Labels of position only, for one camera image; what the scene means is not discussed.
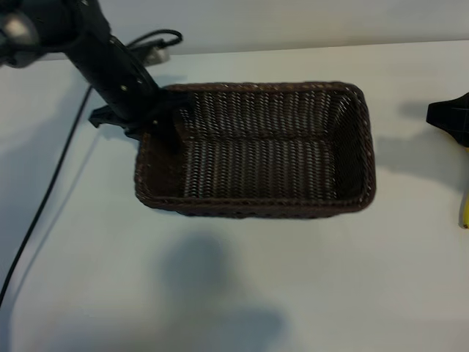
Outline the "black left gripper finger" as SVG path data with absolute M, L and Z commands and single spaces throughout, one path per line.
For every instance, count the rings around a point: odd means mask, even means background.
M 180 110 L 182 100 L 168 90 L 158 93 L 158 133 L 163 142 L 173 153 L 179 153 L 180 137 L 175 127 L 174 115 Z
M 89 122 L 95 127 L 99 128 L 101 125 L 117 125 L 120 126 L 121 120 L 115 115 L 114 111 L 109 106 L 103 106 L 101 108 L 92 111 Z

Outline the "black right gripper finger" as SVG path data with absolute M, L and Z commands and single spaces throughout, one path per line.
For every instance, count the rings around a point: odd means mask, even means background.
M 468 109 L 429 110 L 426 121 L 448 133 L 457 144 L 468 147 Z
M 468 110 L 468 97 L 469 93 L 453 99 L 430 103 L 428 106 L 429 114 L 449 114 L 453 111 L 467 111 Z

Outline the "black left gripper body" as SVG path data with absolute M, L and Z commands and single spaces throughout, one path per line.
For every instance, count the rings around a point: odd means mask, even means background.
M 101 40 L 88 34 L 67 57 L 120 118 L 124 134 L 140 139 L 159 90 L 143 64 L 112 35 Z

